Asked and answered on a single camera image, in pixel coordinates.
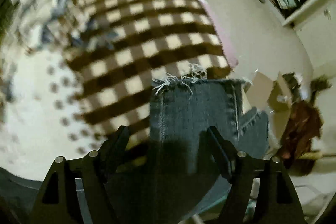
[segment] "gingham blanket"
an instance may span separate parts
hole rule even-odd
[[[69,32],[87,50],[64,55],[83,84],[78,96],[83,117],[102,135],[129,126],[128,148],[148,138],[152,79],[186,75],[190,63],[205,68],[208,78],[230,72],[199,0],[74,0],[73,5],[88,16]],[[108,33],[116,35],[112,48],[95,47]]]

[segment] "cardboard box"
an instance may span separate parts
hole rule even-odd
[[[270,124],[274,137],[280,143],[292,108],[292,93],[282,73],[279,72],[278,78],[272,81],[266,75],[257,72],[253,85],[246,92],[246,97],[251,106],[260,110],[264,110],[267,106],[271,107],[273,113]]]

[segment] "white floor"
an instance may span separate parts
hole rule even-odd
[[[258,0],[206,0],[216,13],[237,52],[235,76],[253,78],[256,70],[271,79],[278,72],[312,77],[312,65],[295,32],[283,27],[275,14]]]

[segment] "denim fabric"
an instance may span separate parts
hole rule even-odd
[[[143,223],[175,224],[223,199],[230,184],[208,149],[204,133],[216,126],[238,150],[261,158],[268,147],[268,117],[242,113],[240,80],[199,80],[166,87],[151,102],[147,209]]]

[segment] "checkered fabric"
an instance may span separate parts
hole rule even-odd
[[[128,148],[149,136],[152,79],[165,73],[190,73],[199,64],[208,78],[224,78],[230,67],[221,41],[198,0],[76,0],[94,22],[80,22],[72,35],[86,42],[88,51],[65,54],[83,84],[78,100],[84,119],[100,134],[129,126]],[[105,32],[118,34],[113,49],[91,47]]]

